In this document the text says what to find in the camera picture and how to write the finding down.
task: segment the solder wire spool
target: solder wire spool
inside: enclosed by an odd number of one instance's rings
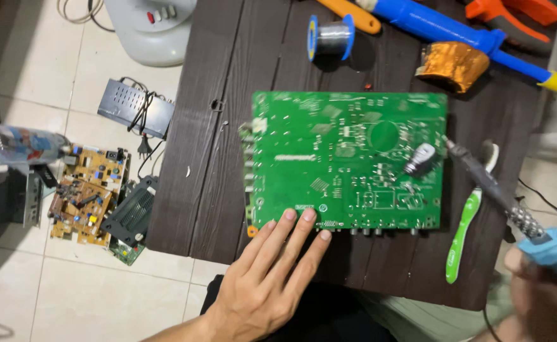
[[[315,15],[308,23],[307,51],[308,59],[317,55],[341,55],[342,60],[350,56],[354,44],[354,19],[347,14],[342,21],[330,22],[319,26]]]

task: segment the orange pliers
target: orange pliers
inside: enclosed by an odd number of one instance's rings
[[[466,18],[479,17],[493,29],[506,33],[506,40],[526,50],[549,54],[553,48],[551,40],[525,26],[508,10],[523,12],[543,26],[557,22],[557,6],[548,0],[465,0]]]

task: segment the green toothbrush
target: green toothbrush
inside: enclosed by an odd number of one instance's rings
[[[483,144],[484,155],[486,156],[485,169],[487,172],[492,172],[496,162],[498,161],[498,154],[500,148],[496,144],[491,142],[485,142]],[[458,225],[458,231],[456,236],[453,237],[452,247],[449,249],[447,255],[447,262],[445,264],[445,278],[449,284],[453,284],[458,278],[458,270],[460,269],[460,259],[462,258],[462,251],[465,246],[465,237],[468,228],[471,225],[472,219],[479,211],[479,206],[481,206],[481,195],[483,191],[480,187],[476,187],[472,190],[471,195],[466,200],[465,207],[462,209],[462,217],[460,218],[460,224]]]

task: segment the printed circuit board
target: printed circuit board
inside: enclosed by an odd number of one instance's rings
[[[323,229],[439,228],[447,97],[426,93],[256,92],[241,130],[252,224],[312,207]],[[438,155],[404,173],[422,143]]]

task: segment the dark wooden table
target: dark wooden table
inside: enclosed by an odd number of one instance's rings
[[[456,0],[423,4],[467,22],[464,5]],[[357,36],[357,58],[350,65],[333,66],[334,70],[321,65],[323,72],[306,57],[312,14],[320,23],[337,20],[314,0],[198,1],[147,237],[149,248],[232,263],[248,243],[237,128],[251,119],[253,91],[362,91],[372,83],[378,92],[443,92],[413,77],[425,44],[386,22],[379,35]],[[547,64],[546,58],[510,52]],[[509,192],[516,187],[539,96],[532,80],[492,65],[469,93],[450,97],[450,137],[477,155],[485,139],[499,144],[494,173]],[[384,237],[336,232],[317,278],[481,310],[506,224],[490,201],[484,201],[469,229],[457,282],[449,285],[445,280],[447,252],[472,189],[467,175],[446,161],[440,231]]]

